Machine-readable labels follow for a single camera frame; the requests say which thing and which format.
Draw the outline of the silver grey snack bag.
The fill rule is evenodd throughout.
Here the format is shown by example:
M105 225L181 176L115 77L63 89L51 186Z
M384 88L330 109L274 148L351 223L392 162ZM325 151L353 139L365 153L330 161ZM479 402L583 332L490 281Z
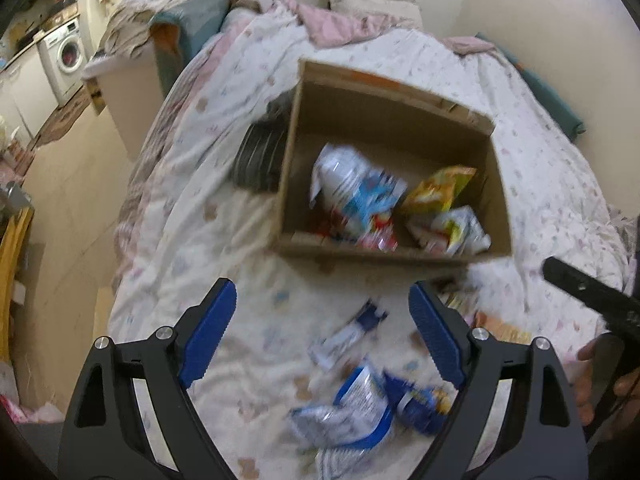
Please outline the silver grey snack bag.
M470 206L438 214L415 214L406 227L419 246L434 255L475 256L491 248L491 237Z

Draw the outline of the golden yellow chip bag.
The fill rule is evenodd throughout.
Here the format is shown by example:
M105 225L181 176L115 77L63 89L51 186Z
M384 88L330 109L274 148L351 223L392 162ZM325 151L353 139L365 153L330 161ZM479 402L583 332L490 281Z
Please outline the golden yellow chip bag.
M439 214L448 211L476 175L476 169L450 166L421 181L399 206L403 214Z

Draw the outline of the white blue snack bag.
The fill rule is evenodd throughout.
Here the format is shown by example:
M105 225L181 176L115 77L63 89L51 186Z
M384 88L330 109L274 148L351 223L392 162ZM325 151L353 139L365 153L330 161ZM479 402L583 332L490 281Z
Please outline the white blue snack bag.
M309 207L335 211L346 220L346 232L358 235L375 214L392 214L407 188L356 148L327 143L311 169Z

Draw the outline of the blue cartoon snack bag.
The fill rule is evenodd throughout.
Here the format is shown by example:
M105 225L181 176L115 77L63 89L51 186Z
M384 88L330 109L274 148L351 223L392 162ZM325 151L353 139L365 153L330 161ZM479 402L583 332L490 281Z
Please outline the blue cartoon snack bag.
M419 434L438 434L447 420L452 402L443 388L421 388L390 374L383 373L384 389L396 417Z

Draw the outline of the pink blanket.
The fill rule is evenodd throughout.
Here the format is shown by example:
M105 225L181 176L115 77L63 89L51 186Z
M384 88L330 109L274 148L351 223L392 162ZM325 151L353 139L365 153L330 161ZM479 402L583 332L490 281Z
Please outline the pink blanket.
M296 0L250 0L262 12L286 9L306 27L311 42L321 49L337 48L346 44L358 44L379 37L393 28L406 28L401 18L388 14L353 15L341 14L299 3Z

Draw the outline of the beige pillow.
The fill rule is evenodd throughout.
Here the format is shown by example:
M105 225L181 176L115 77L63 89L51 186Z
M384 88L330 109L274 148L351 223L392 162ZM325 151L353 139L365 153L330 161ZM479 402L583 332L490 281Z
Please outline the beige pillow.
M423 29L420 6L412 0L329 0L329 5L332 11L355 18L390 16L400 27Z

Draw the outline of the white washing machine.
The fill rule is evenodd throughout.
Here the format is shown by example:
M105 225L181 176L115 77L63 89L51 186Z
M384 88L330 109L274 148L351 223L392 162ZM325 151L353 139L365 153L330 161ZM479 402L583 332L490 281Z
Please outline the white washing machine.
M71 18L47 32L38 41L38 51L58 106L63 107L82 86L87 63L80 19Z

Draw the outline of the red snack packet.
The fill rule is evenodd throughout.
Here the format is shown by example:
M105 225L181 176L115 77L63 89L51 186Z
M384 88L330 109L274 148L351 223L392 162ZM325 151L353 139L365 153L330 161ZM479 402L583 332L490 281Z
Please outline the red snack packet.
M381 252L394 252L398 248L393 217L388 212L375 214L364 233L358 235L346 232L346 220L335 211L315 210L311 216L310 227L314 234L336 242L345 242Z

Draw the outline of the grey striped garment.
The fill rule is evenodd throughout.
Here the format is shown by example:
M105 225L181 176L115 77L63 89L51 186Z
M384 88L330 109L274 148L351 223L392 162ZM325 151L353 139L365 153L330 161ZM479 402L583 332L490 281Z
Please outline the grey striped garment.
M230 174L239 188L255 193L277 192L294 96L294 88L282 92L247 128Z

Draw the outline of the blue white chip bag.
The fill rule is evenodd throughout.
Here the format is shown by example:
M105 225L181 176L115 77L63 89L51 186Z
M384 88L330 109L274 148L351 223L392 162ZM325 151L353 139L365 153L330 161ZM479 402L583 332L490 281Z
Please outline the blue white chip bag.
M288 422L311 448L369 451L392 430L394 413L382 377L362 361L338 389L332 404L293 408Z

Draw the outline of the brown cardboard box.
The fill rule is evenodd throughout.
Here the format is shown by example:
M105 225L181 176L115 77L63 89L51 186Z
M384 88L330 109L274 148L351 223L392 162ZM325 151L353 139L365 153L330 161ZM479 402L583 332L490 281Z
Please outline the brown cardboard box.
M272 246L281 254L466 266L509 257L512 238L491 119L443 96L353 68L303 60L295 89L278 191ZM440 168L476 175L459 204L473 208L491 237L476 256L424 252L399 219L394 252L336 242L311 232L311 169L327 144L349 145L373 165L417 186Z

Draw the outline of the teal folded blanket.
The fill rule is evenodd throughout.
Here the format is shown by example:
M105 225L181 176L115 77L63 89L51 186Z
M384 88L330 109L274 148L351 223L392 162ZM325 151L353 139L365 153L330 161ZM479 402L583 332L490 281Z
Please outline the teal folded blanket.
M229 9L230 0L188 0L152 18L149 35L163 96L168 96L204 44L218 34Z

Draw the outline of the white patterned bed quilt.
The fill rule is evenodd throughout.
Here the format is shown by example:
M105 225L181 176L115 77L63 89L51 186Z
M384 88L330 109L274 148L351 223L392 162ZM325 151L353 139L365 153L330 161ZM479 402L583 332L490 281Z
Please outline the white patterned bed quilt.
M588 162L500 53L394 28L322 49L284 4L214 37L146 137L115 232L108 330L149 337L228 278L236 308L189 398L241 479L405 479L430 439L393 424L369 452L296 437L368 364L438 370L412 284L490 332L543 336L570 375L603 330L542 277L558 257L608 286L628 255Z

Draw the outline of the small blue white wrapper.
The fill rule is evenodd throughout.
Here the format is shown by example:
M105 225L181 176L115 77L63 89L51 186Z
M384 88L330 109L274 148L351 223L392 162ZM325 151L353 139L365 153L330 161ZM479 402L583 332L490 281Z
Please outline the small blue white wrapper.
M388 312L369 299L342 328L308 348L308 356L314 364L330 370L368 333L386 320Z

